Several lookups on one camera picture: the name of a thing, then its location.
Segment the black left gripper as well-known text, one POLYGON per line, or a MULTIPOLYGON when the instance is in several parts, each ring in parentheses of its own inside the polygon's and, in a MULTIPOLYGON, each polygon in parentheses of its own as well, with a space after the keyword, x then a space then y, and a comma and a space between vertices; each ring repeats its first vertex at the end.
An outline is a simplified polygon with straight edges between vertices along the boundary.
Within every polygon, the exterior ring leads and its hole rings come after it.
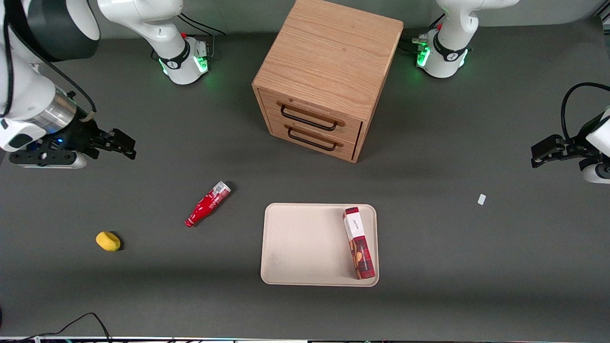
POLYGON ((570 136, 567 131, 566 120, 564 120, 564 136, 552 134, 531 147, 531 166, 534 169, 542 165, 567 159, 584 158, 591 161, 602 161, 603 154, 586 137, 593 133, 600 125, 602 116, 593 117, 586 122, 577 135, 570 136))

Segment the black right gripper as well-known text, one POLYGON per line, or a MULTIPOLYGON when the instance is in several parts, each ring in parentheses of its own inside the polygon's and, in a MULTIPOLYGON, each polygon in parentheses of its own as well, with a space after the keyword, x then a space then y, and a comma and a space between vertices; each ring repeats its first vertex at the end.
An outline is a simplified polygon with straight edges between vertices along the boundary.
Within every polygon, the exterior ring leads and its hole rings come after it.
POLYGON ((109 132, 100 130, 94 120, 82 122, 74 119, 57 133, 59 150, 80 152, 92 159, 99 157, 99 150, 105 150, 120 153, 134 160, 137 154, 135 144, 135 139, 121 130, 113 129, 109 132))

